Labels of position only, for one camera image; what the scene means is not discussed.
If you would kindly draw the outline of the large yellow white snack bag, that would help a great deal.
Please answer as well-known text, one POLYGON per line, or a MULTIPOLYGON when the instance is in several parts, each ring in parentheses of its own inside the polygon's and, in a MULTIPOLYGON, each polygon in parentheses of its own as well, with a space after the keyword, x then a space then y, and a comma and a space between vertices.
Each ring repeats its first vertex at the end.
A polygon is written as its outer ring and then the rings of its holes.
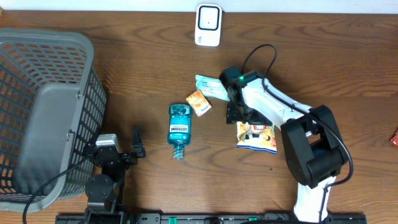
POLYGON ((271 154, 277 153, 277 144, 274 125, 251 125, 237 122, 237 148, 262 151, 271 154))

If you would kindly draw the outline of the mint green wipes pack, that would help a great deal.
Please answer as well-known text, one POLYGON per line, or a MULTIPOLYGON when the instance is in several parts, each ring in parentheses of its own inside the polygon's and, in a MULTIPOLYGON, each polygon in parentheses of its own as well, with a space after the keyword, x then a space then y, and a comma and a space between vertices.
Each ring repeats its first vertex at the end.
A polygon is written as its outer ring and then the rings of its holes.
POLYGON ((197 90, 204 96, 229 101, 228 93, 219 79, 196 75, 195 80, 197 90))

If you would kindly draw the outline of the small orange snack pack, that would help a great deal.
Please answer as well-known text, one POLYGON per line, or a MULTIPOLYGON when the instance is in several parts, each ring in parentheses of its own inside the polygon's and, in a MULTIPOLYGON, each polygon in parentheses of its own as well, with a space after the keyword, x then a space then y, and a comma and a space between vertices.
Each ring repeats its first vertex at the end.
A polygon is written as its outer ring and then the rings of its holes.
POLYGON ((197 90, 189 95, 186 98, 186 101, 193 108, 197 116, 202 116, 211 109, 211 104, 200 90, 197 90))

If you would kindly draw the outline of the teal mouthwash bottle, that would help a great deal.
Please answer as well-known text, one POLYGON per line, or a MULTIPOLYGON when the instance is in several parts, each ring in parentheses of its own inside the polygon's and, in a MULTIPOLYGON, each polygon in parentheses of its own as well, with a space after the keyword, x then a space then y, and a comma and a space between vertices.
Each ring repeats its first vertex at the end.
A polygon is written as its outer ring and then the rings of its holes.
POLYGON ((192 108, 188 104, 173 104, 169 107, 169 133, 167 142, 174 147, 174 159, 183 159, 184 149, 191 141, 192 108))

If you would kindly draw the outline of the grey plastic shopping basket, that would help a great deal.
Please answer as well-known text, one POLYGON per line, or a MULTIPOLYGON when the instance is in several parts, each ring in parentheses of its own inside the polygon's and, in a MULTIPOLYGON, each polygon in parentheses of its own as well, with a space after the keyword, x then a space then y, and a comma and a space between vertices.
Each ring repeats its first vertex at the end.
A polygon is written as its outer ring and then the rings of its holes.
POLYGON ((94 49, 74 32, 1 29, 1 210, 36 212, 84 192, 83 148, 106 93, 94 49))

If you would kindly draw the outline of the red Top snack bar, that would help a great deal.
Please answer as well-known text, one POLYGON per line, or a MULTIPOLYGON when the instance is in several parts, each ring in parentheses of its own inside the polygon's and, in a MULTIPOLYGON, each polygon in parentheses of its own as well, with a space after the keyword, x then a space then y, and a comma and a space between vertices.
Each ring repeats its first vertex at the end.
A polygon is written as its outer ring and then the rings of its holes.
POLYGON ((393 137, 390 139, 390 142, 395 145, 398 146, 398 131, 395 132, 395 134, 393 135, 393 137))

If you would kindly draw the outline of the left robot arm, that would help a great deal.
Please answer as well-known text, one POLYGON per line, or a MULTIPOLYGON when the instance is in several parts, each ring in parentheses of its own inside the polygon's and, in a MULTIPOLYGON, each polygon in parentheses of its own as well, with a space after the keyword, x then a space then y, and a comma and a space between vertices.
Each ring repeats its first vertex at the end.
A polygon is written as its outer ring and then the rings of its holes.
POLYGON ((126 171, 137 165, 139 158, 146 157, 139 128, 134 127, 129 152, 119 151, 117 135, 97 131, 85 146, 83 155, 101 169, 100 174, 86 182, 88 203, 83 223, 135 223, 134 215, 124 208, 123 197, 126 171))

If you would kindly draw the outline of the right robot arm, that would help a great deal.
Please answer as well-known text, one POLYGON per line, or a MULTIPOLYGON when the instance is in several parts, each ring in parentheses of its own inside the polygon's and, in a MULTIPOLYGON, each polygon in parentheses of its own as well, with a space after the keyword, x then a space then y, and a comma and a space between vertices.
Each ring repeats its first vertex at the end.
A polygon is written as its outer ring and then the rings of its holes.
POLYGON ((298 182, 296 218, 325 221, 329 189, 348 181, 336 177, 343 165, 353 163, 331 109, 291 99, 257 71, 243 74, 232 66, 219 79, 229 97, 229 124, 273 124, 280 129, 287 166, 298 182))

